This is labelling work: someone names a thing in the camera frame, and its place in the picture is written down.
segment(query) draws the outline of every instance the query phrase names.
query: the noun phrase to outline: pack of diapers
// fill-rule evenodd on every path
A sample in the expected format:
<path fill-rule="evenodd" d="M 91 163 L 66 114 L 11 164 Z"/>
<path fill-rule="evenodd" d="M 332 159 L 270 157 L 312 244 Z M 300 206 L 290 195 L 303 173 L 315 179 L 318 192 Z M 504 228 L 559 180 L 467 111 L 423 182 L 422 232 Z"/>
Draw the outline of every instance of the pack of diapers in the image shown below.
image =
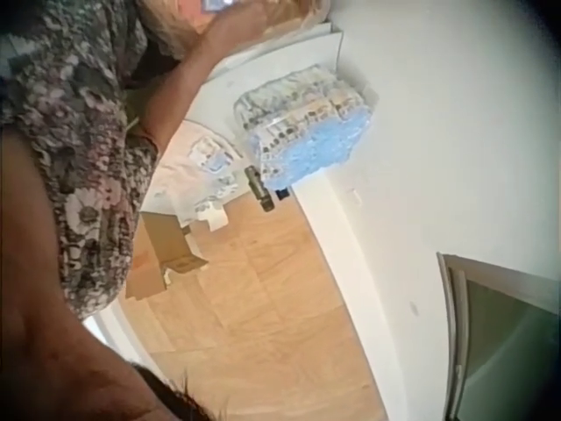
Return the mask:
<path fill-rule="evenodd" d="M 372 111 L 348 83 L 320 66 L 269 82 L 234 104 L 268 189 L 349 159 Z"/>

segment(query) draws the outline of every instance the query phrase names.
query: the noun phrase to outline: hand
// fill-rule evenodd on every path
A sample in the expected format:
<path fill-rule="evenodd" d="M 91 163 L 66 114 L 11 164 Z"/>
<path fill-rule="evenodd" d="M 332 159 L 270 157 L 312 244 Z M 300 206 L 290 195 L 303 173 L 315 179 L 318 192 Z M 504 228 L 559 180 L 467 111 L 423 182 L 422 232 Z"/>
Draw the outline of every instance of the hand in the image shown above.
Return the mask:
<path fill-rule="evenodd" d="M 259 39 L 267 29 L 266 0 L 246 0 L 217 14 L 203 34 L 208 48 L 221 58 L 238 46 Z"/>

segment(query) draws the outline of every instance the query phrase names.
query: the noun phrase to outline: small bottle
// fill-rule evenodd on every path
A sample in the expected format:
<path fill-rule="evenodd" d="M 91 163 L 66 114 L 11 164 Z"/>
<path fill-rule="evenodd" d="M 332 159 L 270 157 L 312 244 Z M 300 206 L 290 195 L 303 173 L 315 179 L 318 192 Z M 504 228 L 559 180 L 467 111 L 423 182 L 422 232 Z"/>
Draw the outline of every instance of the small bottle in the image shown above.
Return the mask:
<path fill-rule="evenodd" d="M 261 175 L 255 166 L 251 165 L 245 169 L 245 176 L 249 181 L 249 187 L 252 190 L 255 198 L 259 200 L 263 211 L 270 212 L 274 209 L 274 201 L 269 190 L 266 189 L 265 185 L 261 181 Z"/>

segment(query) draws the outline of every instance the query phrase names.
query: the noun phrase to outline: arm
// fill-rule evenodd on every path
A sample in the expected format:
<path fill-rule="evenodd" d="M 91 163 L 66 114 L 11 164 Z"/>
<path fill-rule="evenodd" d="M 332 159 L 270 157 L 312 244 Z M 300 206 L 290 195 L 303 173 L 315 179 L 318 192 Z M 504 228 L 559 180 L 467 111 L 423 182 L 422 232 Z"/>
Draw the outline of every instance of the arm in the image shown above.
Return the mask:
<path fill-rule="evenodd" d="M 201 86 L 218 62 L 266 29 L 264 1 L 240 3 L 219 13 L 182 61 L 148 100 L 133 133 L 146 136 L 164 153 Z"/>
<path fill-rule="evenodd" d="M 147 136 L 163 153 L 185 118 L 196 94 L 221 60 L 207 47 L 206 39 L 198 42 L 187 59 L 182 61 L 148 100 L 133 132 Z"/>

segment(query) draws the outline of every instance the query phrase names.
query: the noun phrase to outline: hair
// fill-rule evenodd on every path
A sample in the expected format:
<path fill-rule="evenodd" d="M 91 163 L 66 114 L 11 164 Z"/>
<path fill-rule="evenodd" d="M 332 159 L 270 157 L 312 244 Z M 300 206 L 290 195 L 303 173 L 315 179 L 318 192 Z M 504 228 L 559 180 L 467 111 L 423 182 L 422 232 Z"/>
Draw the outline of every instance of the hair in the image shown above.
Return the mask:
<path fill-rule="evenodd" d="M 160 402 L 180 420 L 217 421 L 188 393 L 187 382 L 185 382 L 184 390 L 180 391 L 164 383 L 148 368 L 135 363 L 132 363 L 132 366 Z"/>

